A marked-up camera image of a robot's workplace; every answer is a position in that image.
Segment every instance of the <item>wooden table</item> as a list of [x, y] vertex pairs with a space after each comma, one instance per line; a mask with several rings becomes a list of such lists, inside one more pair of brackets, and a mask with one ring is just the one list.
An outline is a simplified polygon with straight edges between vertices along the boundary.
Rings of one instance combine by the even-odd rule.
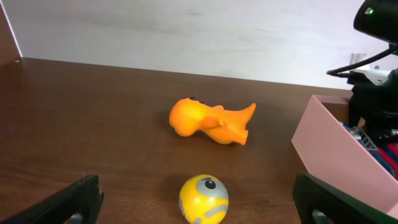
[[[0, 219], [98, 174], [97, 223], [186, 223], [179, 190], [210, 174], [228, 189], [223, 223], [300, 223], [292, 188], [305, 168], [290, 140], [312, 94], [350, 93], [30, 58], [8, 64], [0, 68]], [[256, 103], [246, 145], [178, 136], [169, 112], [187, 96], [229, 110]]]

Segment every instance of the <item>orange rubber duck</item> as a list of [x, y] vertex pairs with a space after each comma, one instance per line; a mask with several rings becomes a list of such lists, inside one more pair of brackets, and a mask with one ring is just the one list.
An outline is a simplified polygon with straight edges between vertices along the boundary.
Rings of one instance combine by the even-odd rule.
[[179, 100], [170, 113], [170, 125], [181, 136], [191, 136], [200, 130], [216, 142], [229, 144], [246, 143], [246, 124], [251, 119], [256, 104], [241, 111], [224, 110], [223, 106], [210, 107], [195, 97]]

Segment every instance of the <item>black cable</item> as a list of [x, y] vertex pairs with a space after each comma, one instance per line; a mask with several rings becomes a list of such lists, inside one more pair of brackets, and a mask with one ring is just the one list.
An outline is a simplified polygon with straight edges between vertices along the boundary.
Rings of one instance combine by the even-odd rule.
[[379, 54], [377, 54], [377, 55], [375, 55], [373, 57], [370, 57], [368, 59], [365, 59], [365, 60], [363, 60], [361, 62], [352, 64], [352, 65], [348, 65], [348, 66], [345, 66], [345, 67], [341, 67], [341, 68], [337, 68], [337, 69], [334, 69], [334, 70], [327, 71], [326, 74], [334, 76], [334, 77], [346, 78], [347, 77], [347, 73], [340, 74], [340, 72], [349, 71], [349, 70], [352, 70], [352, 69], [359, 68], [359, 67], [362, 67], [364, 65], [370, 64], [372, 62], [380, 60], [380, 59], [382, 59], [382, 58], [394, 53], [397, 50], [398, 50], [398, 46], [390, 45], [390, 48], [388, 48], [387, 50], [385, 50], [385, 51], [383, 51], [383, 52], [381, 52], [381, 53], [379, 53]]

